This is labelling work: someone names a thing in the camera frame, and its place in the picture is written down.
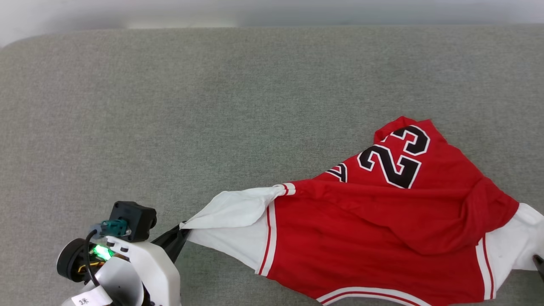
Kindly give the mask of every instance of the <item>white wall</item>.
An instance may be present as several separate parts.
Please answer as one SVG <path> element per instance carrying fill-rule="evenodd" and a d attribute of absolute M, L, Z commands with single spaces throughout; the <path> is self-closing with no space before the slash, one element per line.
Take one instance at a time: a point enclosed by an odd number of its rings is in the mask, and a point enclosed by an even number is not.
<path fill-rule="evenodd" d="M 0 46 L 100 28 L 535 22 L 544 0 L 0 0 Z"/>

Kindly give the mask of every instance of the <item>green led light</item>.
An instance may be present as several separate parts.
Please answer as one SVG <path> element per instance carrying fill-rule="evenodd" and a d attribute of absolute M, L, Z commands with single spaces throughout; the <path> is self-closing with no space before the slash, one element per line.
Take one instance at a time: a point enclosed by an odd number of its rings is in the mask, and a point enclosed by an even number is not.
<path fill-rule="evenodd" d="M 112 258 L 112 255 L 114 254 L 108 248 L 105 248 L 103 246 L 98 246 L 98 245 L 94 247 L 94 249 L 92 249 L 92 252 L 96 254 L 96 256 L 103 258 L 105 260 L 109 260 L 110 258 Z"/>

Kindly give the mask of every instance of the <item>jersey hem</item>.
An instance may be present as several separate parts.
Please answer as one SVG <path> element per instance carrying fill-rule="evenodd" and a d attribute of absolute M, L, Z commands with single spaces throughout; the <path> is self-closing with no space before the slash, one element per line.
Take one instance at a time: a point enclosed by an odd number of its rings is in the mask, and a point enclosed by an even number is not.
<path fill-rule="evenodd" d="M 369 297 L 385 299 L 405 306 L 431 306 L 424 300 L 406 292 L 393 289 L 372 287 L 345 287 L 327 293 L 316 300 L 322 305 L 329 305 L 346 297 Z"/>

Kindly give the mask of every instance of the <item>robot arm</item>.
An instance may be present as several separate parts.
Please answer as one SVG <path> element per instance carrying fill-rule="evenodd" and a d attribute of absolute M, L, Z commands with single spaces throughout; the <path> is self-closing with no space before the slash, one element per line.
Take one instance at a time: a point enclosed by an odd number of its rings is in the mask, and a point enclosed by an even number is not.
<path fill-rule="evenodd" d="M 91 228 L 98 231 L 94 238 L 106 236 L 105 254 L 105 248 L 95 244 L 85 249 L 84 239 L 70 242 L 59 255 L 57 271 L 72 281 L 85 281 L 85 287 L 63 306 L 181 305 L 180 274 L 174 262 L 190 230 L 177 225 L 149 242 L 155 223 L 154 209 L 117 202 L 110 219 Z M 90 271 L 85 268 L 86 256 L 93 262 Z M 91 273 L 98 286 L 90 281 Z"/>

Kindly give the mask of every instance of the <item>gray couch cushion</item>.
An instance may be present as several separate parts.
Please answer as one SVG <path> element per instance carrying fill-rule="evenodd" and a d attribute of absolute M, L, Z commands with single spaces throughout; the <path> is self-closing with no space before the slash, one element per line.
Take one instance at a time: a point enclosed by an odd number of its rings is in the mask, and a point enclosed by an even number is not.
<path fill-rule="evenodd" d="M 544 212 L 542 50 L 544 26 L 103 30 L 12 44 L 0 51 L 2 304 L 74 295 L 57 255 L 117 200 L 156 208 L 155 237 L 222 190 L 315 176 L 400 115 L 431 118 Z M 176 265 L 186 306 L 318 304 L 194 244 Z M 543 289 L 514 271 L 489 304 L 541 304 Z"/>

